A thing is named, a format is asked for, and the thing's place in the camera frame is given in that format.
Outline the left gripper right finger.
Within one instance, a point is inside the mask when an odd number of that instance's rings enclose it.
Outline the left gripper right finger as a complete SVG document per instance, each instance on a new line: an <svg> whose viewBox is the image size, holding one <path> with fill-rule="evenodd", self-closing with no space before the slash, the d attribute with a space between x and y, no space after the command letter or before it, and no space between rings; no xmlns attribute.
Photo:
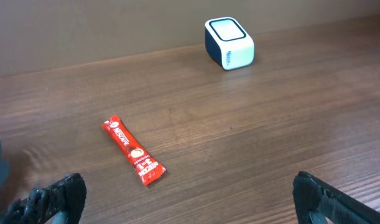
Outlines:
<svg viewBox="0 0 380 224"><path fill-rule="evenodd" d="M299 224L380 224L379 212L305 171L295 176L292 195Z"/></svg>

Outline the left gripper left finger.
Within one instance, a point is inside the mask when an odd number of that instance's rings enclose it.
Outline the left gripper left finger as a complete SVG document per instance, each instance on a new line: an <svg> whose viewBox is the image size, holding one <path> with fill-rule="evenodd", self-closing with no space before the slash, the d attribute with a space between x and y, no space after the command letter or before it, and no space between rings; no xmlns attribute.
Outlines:
<svg viewBox="0 0 380 224"><path fill-rule="evenodd" d="M0 223L78 224L85 207L86 185L79 173L46 188L34 188L24 200L12 202L0 213Z"/></svg>

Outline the red coffee stick sachet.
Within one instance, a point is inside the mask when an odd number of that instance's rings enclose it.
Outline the red coffee stick sachet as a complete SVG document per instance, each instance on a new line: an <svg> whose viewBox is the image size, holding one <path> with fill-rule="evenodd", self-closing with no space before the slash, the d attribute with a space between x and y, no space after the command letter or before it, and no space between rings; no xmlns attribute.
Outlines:
<svg viewBox="0 0 380 224"><path fill-rule="evenodd" d="M148 186L166 172L165 167L156 161L129 132L118 115L110 117L101 128L118 145L143 185Z"/></svg>

